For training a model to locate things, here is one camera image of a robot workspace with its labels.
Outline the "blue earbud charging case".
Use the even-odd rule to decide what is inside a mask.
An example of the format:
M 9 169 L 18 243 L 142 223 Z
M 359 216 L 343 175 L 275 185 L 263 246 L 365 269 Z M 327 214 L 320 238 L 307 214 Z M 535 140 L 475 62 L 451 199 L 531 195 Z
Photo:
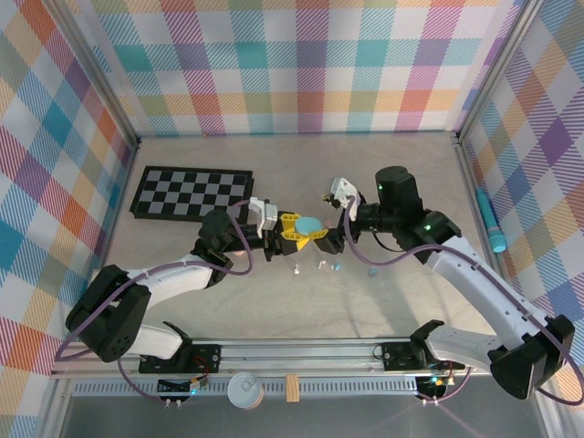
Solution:
M 300 216 L 295 221 L 295 230 L 301 235 L 310 235 L 323 228 L 321 221 L 315 217 Z

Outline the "black grey chessboard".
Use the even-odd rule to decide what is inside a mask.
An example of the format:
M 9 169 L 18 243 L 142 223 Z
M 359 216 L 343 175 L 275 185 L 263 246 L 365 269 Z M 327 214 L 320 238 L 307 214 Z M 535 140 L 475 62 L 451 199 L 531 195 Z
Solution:
M 227 211 L 244 224 L 251 197 L 251 171 L 147 166 L 130 204 L 136 219 L 200 223 L 214 209 Z

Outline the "blue cylindrical tube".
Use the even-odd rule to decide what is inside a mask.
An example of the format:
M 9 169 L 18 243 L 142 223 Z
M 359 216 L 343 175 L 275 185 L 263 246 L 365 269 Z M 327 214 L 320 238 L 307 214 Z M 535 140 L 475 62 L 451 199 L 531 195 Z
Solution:
M 475 190 L 475 198 L 485 225 L 491 249 L 495 254 L 501 254 L 506 251 L 506 239 L 495 219 L 495 214 L 489 199 L 481 188 Z

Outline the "small circuit board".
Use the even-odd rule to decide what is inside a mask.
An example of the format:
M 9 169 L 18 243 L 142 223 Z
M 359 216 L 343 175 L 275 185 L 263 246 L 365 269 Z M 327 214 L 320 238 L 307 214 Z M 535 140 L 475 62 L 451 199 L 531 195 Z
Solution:
M 454 377 L 422 376 L 416 378 L 417 390 L 429 397 L 443 397 L 455 385 Z
M 198 376 L 187 380 L 159 379 L 156 391 L 159 394 L 192 395 L 209 383 L 207 376 Z

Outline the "silver tin can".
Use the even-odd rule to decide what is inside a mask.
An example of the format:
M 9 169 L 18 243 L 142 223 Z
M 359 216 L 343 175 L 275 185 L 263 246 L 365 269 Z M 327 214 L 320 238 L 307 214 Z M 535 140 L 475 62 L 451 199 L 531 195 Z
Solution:
M 252 410 L 264 398 L 264 387 L 255 374 L 240 372 L 229 381 L 227 396 L 229 401 L 239 409 Z

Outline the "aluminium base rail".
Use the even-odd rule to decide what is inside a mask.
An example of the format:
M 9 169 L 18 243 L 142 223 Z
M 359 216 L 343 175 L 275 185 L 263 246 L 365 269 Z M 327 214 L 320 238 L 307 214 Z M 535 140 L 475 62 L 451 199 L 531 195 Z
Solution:
M 489 372 L 486 351 L 495 339 L 471 337 L 460 330 L 448 332 L 432 347 L 416 346 L 407 338 L 385 339 L 196 339 L 186 358 L 173 364 L 126 354 L 122 367 L 129 374 L 179 377 L 195 367 L 214 377 L 249 371 L 262 377 L 297 374 L 303 377 L 381 375 L 430 375 L 453 370 L 456 375 L 472 369 Z

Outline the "aluminium frame post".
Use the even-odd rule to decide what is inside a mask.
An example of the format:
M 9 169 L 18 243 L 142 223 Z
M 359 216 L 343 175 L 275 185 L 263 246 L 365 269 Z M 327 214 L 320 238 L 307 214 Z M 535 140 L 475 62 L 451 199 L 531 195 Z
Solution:
M 120 128 L 125 140 L 133 150 L 138 150 L 141 137 L 133 128 L 130 118 L 122 107 L 113 87 L 110 85 L 104 69 L 84 37 L 73 14 L 65 0 L 45 0 L 47 7 L 51 7 L 51 14 L 58 22 L 59 28 L 65 34 L 66 40 L 72 47 L 78 62 L 86 72 L 89 81 L 95 87 L 111 117 Z
M 448 123 L 460 144 L 479 121 L 546 0 L 500 0 Z

